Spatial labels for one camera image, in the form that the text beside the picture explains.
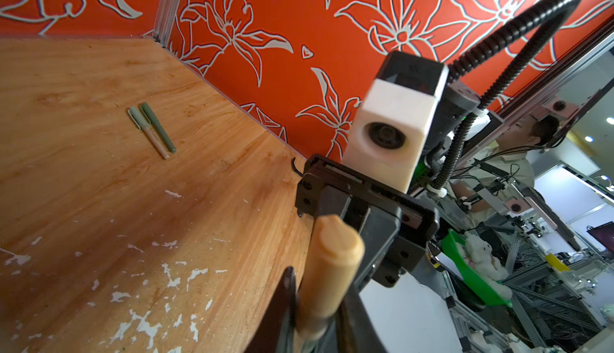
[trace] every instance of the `pen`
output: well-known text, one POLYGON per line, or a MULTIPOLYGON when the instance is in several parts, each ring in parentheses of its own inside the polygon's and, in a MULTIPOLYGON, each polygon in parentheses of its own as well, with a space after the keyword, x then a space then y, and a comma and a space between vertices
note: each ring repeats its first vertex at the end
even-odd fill
POLYGON ((134 121, 134 123, 136 124, 136 127, 138 127, 139 129, 142 129, 143 132, 147 134, 147 136, 149 137, 149 140, 152 142, 153 146, 156 147, 156 149, 162 155, 162 157, 165 160, 168 160, 170 158, 170 156, 168 155, 168 152, 166 151, 166 149, 164 149, 164 145, 162 145, 162 143, 159 142, 158 139, 156 138, 154 131, 152 130, 152 125, 147 121, 147 119, 145 119, 141 111, 136 109, 136 107, 130 107, 130 109, 128 110, 128 115, 134 121))
POLYGON ((160 138, 162 139, 162 141, 164 141, 168 150, 170 150, 172 153, 175 153, 177 149, 173 145, 173 142, 171 141, 170 137, 168 137, 168 135, 166 134, 166 131, 164 130, 164 128, 162 128, 160 121, 158 121, 158 118, 155 116, 149 104, 142 103, 141 110, 143 111, 143 114, 145 115, 145 117, 147 117, 149 122, 153 125, 155 130, 158 131, 160 138))

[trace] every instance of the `black bracket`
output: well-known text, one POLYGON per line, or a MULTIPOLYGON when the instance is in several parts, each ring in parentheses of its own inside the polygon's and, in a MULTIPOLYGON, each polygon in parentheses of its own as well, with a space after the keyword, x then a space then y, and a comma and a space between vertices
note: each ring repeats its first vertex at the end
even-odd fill
POLYGON ((394 286, 401 268, 411 272, 416 267, 439 228, 434 206, 321 155, 305 163, 295 206, 299 216, 337 214, 360 233, 365 256, 356 275, 358 288, 371 278, 394 286), (380 266, 385 272, 375 274, 380 266))

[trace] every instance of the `black flexible hose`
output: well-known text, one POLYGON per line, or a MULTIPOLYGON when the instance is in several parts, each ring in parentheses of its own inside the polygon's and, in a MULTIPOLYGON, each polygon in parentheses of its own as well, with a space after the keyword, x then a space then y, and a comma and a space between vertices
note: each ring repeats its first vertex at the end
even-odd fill
MULTIPOLYGON (((471 72, 489 58, 505 49, 508 45, 526 35, 536 27, 539 29, 525 44, 523 49, 514 57, 503 73, 480 98, 478 109, 486 109, 499 96, 511 82, 516 79, 526 66, 542 50, 544 45, 554 36, 557 30, 567 21, 581 0, 541 0, 528 8, 514 19, 508 21, 486 39, 474 45, 463 53, 457 60, 448 65, 448 83, 456 81, 466 73, 471 72)), ((469 129, 477 116, 473 113, 467 115, 459 125, 446 160, 441 166, 441 172, 433 181, 433 188, 441 189, 448 182, 456 169, 456 163, 461 157, 463 144, 469 129)))

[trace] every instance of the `green pen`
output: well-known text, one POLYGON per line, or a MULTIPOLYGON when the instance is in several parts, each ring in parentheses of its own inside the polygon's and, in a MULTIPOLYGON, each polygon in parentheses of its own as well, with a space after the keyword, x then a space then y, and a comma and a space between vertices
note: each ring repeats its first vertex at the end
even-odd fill
POLYGON ((173 145, 173 142, 171 141, 170 137, 168 137, 168 135, 166 134, 164 128, 162 128, 162 125, 160 125, 160 121, 158 121, 158 118, 155 116, 149 104, 142 103, 141 110, 143 111, 145 117, 147 117, 147 120, 153 125, 155 130, 158 131, 160 138, 162 138, 162 141, 164 141, 168 150, 170 150, 172 153, 175 153, 177 149, 173 145))

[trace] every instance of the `white stuffed toy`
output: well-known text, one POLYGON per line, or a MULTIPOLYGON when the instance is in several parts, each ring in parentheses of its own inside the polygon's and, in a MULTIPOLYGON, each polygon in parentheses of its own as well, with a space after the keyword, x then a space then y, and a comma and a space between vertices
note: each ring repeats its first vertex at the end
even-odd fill
POLYGON ((469 266, 503 299, 510 300, 511 289, 497 282, 506 278, 508 272, 501 266, 501 261, 491 255, 492 246, 480 237, 469 234, 465 238, 465 250, 471 258, 469 266))

